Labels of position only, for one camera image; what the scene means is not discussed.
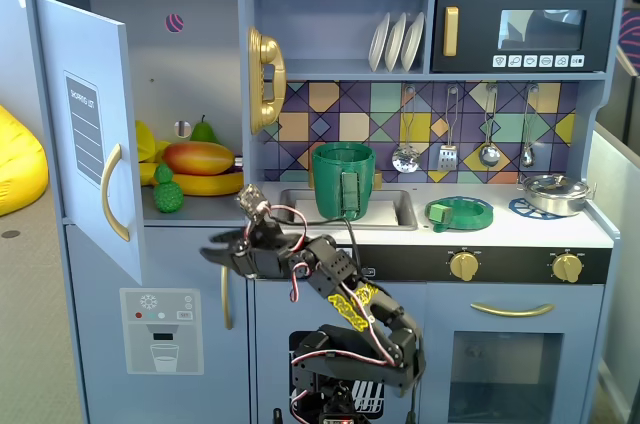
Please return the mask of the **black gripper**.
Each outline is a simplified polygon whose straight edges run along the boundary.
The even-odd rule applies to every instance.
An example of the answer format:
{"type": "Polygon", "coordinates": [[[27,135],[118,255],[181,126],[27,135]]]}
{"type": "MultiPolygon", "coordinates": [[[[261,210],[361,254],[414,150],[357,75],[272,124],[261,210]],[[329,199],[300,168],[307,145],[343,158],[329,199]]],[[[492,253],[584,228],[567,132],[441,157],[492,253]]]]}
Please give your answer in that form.
{"type": "Polygon", "coordinates": [[[286,233],[277,222],[253,225],[249,236],[240,228],[212,237],[212,247],[201,247],[200,255],[246,278],[284,278],[290,276],[289,260],[302,237],[300,232],[286,233]]]}

